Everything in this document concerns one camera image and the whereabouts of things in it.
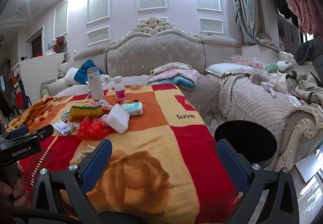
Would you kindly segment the person's left hand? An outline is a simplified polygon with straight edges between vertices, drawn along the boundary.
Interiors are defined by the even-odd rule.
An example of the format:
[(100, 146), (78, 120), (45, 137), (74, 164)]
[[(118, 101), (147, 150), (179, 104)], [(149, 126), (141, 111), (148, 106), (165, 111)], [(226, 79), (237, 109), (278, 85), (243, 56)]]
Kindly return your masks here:
[(13, 187), (8, 186), (1, 181), (1, 199), (9, 202), (9, 205), (16, 207), (29, 207), (30, 194), (26, 191), (24, 170), (22, 166), (17, 164), (18, 178)]

